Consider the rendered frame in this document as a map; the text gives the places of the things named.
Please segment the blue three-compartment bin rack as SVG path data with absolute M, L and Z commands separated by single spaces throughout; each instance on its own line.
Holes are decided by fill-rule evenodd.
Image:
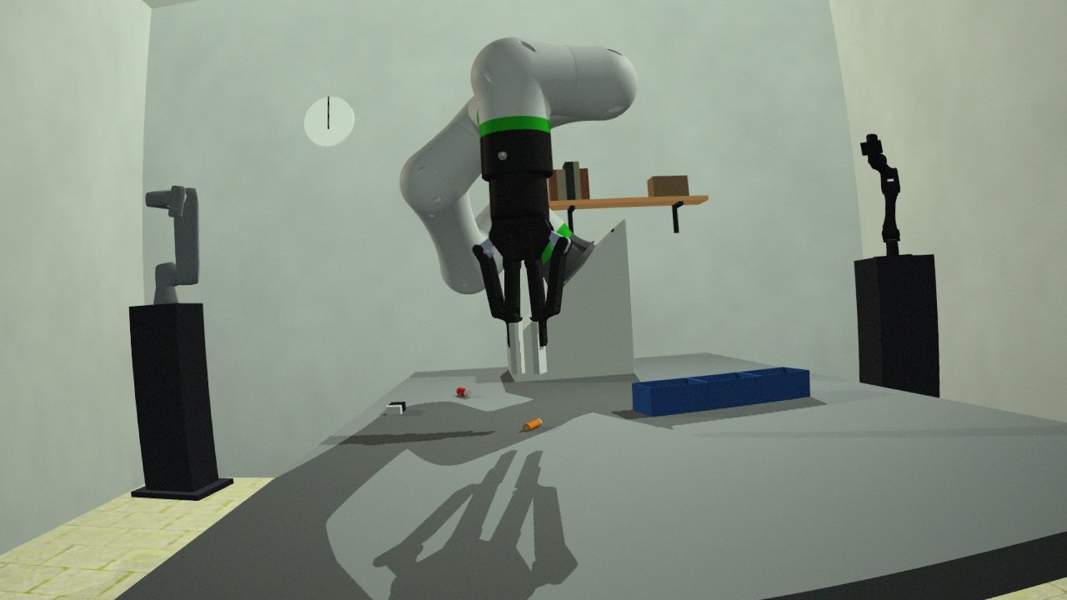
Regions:
M 701 413 L 726 407 L 810 398 L 810 372 L 782 366 L 761 372 L 641 381 L 632 383 L 632 393 L 633 410 L 650 417 Z

